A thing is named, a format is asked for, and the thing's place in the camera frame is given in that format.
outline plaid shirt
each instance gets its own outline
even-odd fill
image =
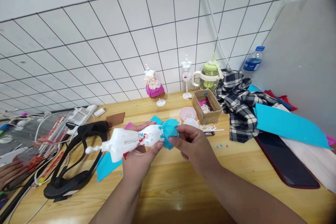
[[[215,96],[224,113],[230,114],[230,139],[245,143],[259,134],[253,107],[256,103],[273,106],[277,100],[263,92],[251,93],[247,89],[252,81],[249,77],[231,70],[222,69],[224,78],[219,81]]]

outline green water bottle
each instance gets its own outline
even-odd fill
[[[218,82],[223,78],[222,71],[220,69],[220,63],[215,60],[215,53],[212,56],[212,60],[204,64],[202,71],[196,71],[192,75],[192,84],[195,87],[200,87],[200,89],[210,89],[211,92],[215,92]],[[199,84],[194,82],[194,76],[199,74],[201,78]]]

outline pink dress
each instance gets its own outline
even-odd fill
[[[165,89],[156,77],[156,72],[154,75],[145,75],[144,81],[146,83],[146,91],[151,98],[161,98],[165,95]]]

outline cardboard box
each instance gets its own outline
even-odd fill
[[[209,89],[194,91],[192,100],[192,105],[196,110],[196,114],[201,125],[218,122],[219,116],[223,112],[223,109],[217,101],[215,95]],[[206,104],[211,108],[212,112],[204,114],[200,104],[198,103],[204,100],[208,101]]]

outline plastic water bottle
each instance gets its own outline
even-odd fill
[[[263,57],[265,47],[258,46],[253,53],[249,55],[249,58],[246,59],[243,67],[243,75],[244,77],[252,77],[253,73],[258,69],[260,66]]]

